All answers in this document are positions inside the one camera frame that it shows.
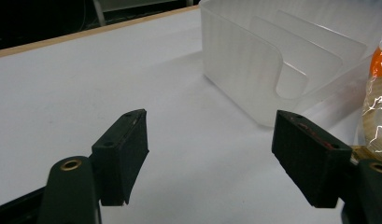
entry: floor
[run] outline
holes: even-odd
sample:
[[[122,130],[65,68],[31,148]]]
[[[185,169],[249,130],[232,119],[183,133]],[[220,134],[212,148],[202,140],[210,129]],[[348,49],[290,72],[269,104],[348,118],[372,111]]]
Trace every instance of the floor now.
[[[174,1],[104,13],[106,24],[129,21],[186,6]],[[0,1],[0,49],[99,27],[92,0]]]

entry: table edge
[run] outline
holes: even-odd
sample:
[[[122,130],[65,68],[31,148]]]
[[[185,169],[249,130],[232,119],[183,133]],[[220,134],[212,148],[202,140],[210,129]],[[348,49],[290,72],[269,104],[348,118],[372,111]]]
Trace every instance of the table edge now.
[[[143,18],[138,18],[138,19],[131,20],[131,21],[123,21],[123,22],[119,22],[119,23],[115,23],[115,24],[111,24],[111,25],[107,25],[107,26],[103,26],[103,27],[98,27],[95,29],[82,31],[82,32],[71,34],[71,35],[62,35],[62,36],[54,37],[52,39],[41,40],[38,42],[25,44],[25,45],[21,45],[21,46],[9,48],[9,49],[0,49],[0,58],[5,57],[5,56],[9,56],[9,55],[13,55],[13,54],[17,54],[17,53],[21,53],[21,52],[25,52],[25,51],[32,50],[32,49],[39,49],[39,48],[43,48],[46,46],[50,46],[50,45],[54,45],[54,44],[58,44],[58,43],[63,43],[65,41],[82,38],[82,37],[88,36],[88,35],[96,35],[96,34],[106,32],[106,31],[116,30],[116,29],[119,29],[122,27],[135,25],[135,24],[145,22],[145,21],[152,21],[152,20],[156,20],[159,18],[168,17],[168,16],[175,15],[178,13],[183,13],[183,12],[195,10],[197,8],[199,8],[199,7],[198,6],[183,7],[180,9],[167,11],[167,12],[163,12],[163,13],[159,13],[159,14],[155,14],[155,15],[151,15],[151,16],[147,16],[147,17],[143,17]]]

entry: plastic bag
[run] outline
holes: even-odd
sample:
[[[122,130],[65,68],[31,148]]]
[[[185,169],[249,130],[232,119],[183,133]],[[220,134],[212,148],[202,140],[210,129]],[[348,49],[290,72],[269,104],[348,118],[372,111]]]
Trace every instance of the plastic bag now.
[[[369,157],[382,161],[382,39],[371,60],[362,107],[362,128]]]

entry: translucent plastic bin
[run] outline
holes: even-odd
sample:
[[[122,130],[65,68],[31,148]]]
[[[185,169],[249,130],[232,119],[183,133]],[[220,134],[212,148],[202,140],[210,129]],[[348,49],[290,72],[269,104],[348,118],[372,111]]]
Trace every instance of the translucent plastic bin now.
[[[202,0],[200,9],[205,75],[267,126],[278,109],[302,113],[366,79],[382,34],[382,0]]]

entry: white table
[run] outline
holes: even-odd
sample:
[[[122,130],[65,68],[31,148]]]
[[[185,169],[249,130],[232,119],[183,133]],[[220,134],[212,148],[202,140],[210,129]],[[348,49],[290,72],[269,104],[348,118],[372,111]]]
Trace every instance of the white table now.
[[[0,204],[145,108],[150,153],[130,204],[102,207],[104,223],[340,223],[342,203],[311,207],[271,153],[273,130],[203,75],[200,26],[195,9],[1,57]],[[358,110],[329,102],[305,114],[352,144]]]

